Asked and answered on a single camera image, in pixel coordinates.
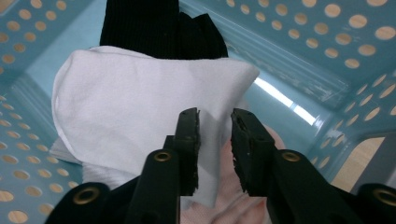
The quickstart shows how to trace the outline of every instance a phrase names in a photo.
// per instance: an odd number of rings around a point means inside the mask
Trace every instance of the pink cloth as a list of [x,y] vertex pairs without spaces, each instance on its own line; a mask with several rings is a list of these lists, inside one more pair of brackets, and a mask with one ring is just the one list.
[[[279,135],[271,128],[265,128],[276,140],[276,147],[284,149]],[[220,183],[215,207],[207,208],[193,203],[188,210],[181,211],[181,224],[262,224],[268,220],[266,198],[250,198],[242,191],[233,169],[231,149],[231,141],[228,141],[220,152]]]

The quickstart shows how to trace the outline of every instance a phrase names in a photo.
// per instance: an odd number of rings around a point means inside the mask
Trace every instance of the plastic basket wall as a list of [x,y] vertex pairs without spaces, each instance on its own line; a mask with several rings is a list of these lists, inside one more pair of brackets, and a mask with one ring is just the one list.
[[[262,70],[250,110],[332,180],[362,140],[396,132],[396,2],[180,1],[209,13],[232,57]],[[42,223],[81,182],[52,158],[54,76],[97,46],[106,1],[0,3],[0,223]]]

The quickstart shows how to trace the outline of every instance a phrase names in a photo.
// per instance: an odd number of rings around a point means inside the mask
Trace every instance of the white cloth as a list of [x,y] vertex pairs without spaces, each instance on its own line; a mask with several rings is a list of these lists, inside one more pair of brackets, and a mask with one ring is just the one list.
[[254,66],[234,59],[159,60],[113,47],[77,50],[55,78],[53,119],[64,145],[83,166],[135,176],[147,155],[175,133],[178,114],[198,107],[199,189],[191,200],[211,207],[226,120],[258,74]]

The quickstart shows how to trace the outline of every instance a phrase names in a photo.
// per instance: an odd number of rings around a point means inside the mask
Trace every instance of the light blue laundry basket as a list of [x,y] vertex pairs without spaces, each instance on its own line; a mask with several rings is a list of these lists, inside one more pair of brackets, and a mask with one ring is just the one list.
[[[288,148],[332,181],[355,146],[384,137],[360,182],[395,188],[395,1],[181,0],[180,8],[209,13],[231,57],[262,70],[246,99]],[[73,50],[98,45],[105,9],[105,0],[0,2],[0,223],[43,223],[81,182],[78,165],[48,153],[57,137],[51,88]]]

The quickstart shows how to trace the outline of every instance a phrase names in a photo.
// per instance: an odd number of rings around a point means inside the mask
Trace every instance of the black garment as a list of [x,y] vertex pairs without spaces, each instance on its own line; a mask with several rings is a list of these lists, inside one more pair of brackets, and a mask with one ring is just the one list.
[[228,57],[208,14],[192,19],[177,0],[107,0],[100,46],[113,46],[159,59]]

